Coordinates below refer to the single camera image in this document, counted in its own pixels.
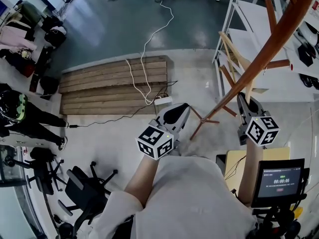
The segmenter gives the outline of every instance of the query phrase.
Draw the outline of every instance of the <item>person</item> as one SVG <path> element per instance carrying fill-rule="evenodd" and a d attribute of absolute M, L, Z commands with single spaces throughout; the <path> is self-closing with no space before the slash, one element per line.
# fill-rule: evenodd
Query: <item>person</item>
<path fill-rule="evenodd" d="M 8 84 L 0 83 L 0 93 L 11 90 Z M 67 138 L 55 135 L 40 123 L 57 127 L 68 126 L 65 120 L 50 113 L 43 112 L 31 102 L 27 102 L 25 106 L 25 118 L 21 121 L 12 121 L 0 111 L 0 137 L 7 137 L 10 135 L 10 131 L 15 131 L 27 135 L 30 138 L 44 139 L 53 142 L 58 146 L 60 151 L 64 150 Z"/>
<path fill-rule="evenodd" d="M 114 191 L 89 239 L 244 239 L 263 150 L 247 139 L 238 199 L 217 164 L 203 157 L 144 156 L 124 191 Z"/>

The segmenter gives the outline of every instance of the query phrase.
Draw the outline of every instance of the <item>wooden coat rack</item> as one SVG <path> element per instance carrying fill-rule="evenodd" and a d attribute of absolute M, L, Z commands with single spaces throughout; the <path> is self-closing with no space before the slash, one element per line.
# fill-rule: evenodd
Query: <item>wooden coat rack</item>
<path fill-rule="evenodd" d="M 199 129 L 204 123 L 206 122 L 219 123 L 218 121 L 213 121 L 210 119 L 221 109 L 228 110 L 228 112 L 234 115 L 234 112 L 230 110 L 229 108 L 227 108 L 226 105 L 245 87 L 246 87 L 246 100 L 249 102 L 254 79 L 263 69 L 280 67 L 283 64 L 286 64 L 286 61 L 275 61 L 275 62 L 270 62 L 270 61 L 275 57 L 275 55 L 280 51 L 280 49 L 289 40 L 291 35 L 295 32 L 300 22 L 305 17 L 313 0 L 289 0 L 289 1 L 290 2 L 283 16 L 281 17 L 279 22 L 276 24 L 276 18 L 274 17 L 275 14 L 273 12 L 274 8 L 272 6 L 272 3 L 270 0 L 266 0 L 266 7 L 267 7 L 268 18 L 270 22 L 271 36 L 269 37 L 269 39 L 267 40 L 267 42 L 265 43 L 261 51 L 258 53 L 254 61 L 251 63 L 248 60 L 246 61 L 246 59 L 243 58 L 239 53 L 235 54 L 235 52 L 237 51 L 236 48 L 232 46 L 232 43 L 228 39 L 228 37 L 224 33 L 221 33 L 221 38 L 223 42 L 225 42 L 233 51 L 238 62 L 245 69 L 245 72 L 240 77 L 237 83 L 232 82 L 232 78 L 227 72 L 228 76 L 226 76 L 226 78 L 230 86 L 232 86 L 232 88 L 207 116 L 202 118 L 192 108 L 195 114 L 200 118 L 200 124 L 198 125 L 197 129 L 191 136 L 190 140 L 193 140 L 193 138 L 195 137 L 195 135 L 197 134 L 197 132 L 199 131 Z"/>

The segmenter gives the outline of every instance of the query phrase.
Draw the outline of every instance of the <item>desk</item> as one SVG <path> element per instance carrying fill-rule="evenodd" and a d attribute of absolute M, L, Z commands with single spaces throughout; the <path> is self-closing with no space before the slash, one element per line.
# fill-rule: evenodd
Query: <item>desk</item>
<path fill-rule="evenodd" d="M 274 149 L 264 149 L 264 158 L 263 160 L 285 160 L 290 159 L 290 148 L 274 148 Z M 246 155 L 245 150 L 230 150 L 226 155 L 226 164 L 225 164 L 225 174 L 240 160 L 242 157 Z M 237 192 L 239 190 L 239 185 L 241 182 L 241 178 L 244 173 L 245 160 L 243 159 L 238 167 L 236 174 L 226 180 L 226 184 L 229 190 L 236 189 Z"/>

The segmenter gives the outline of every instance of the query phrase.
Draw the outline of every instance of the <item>black office chair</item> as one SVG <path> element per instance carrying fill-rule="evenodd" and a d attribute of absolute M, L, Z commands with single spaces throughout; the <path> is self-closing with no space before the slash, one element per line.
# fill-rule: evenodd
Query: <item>black office chair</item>
<path fill-rule="evenodd" d="M 40 192 L 53 195 L 54 190 L 52 187 L 52 181 L 55 184 L 55 187 L 58 191 L 62 191 L 59 189 L 57 181 L 66 185 L 62 179 L 57 176 L 58 169 L 61 164 L 63 164 L 63 159 L 58 163 L 56 168 L 53 170 L 51 162 L 54 160 L 55 155 L 49 150 L 44 148 L 34 148 L 30 153 L 31 158 L 34 160 L 32 161 L 25 161 L 21 162 L 15 160 L 11 155 L 7 155 L 4 159 L 4 163 L 10 167 L 15 165 L 21 166 L 25 169 L 33 169 L 34 176 L 29 178 L 26 176 L 26 181 L 28 183 L 29 188 L 31 188 L 31 182 L 36 181 L 37 187 Z"/>
<path fill-rule="evenodd" d="M 90 225 L 92 220 L 103 212 L 108 201 L 105 194 L 110 195 L 111 193 L 105 189 L 104 186 L 118 173 L 117 170 L 113 170 L 113 173 L 106 180 L 103 180 L 97 177 L 94 170 L 95 165 L 96 162 L 92 162 L 90 165 L 93 174 L 92 178 L 89 178 L 77 166 L 67 171 L 69 180 L 65 188 L 65 193 L 75 203 L 75 206 L 66 207 L 58 200 L 60 207 L 70 216 L 73 215 L 71 212 L 73 210 L 81 209 L 83 211 L 74 224 L 74 238 L 76 238 L 76 233 L 85 220 L 88 220 L 88 224 Z"/>

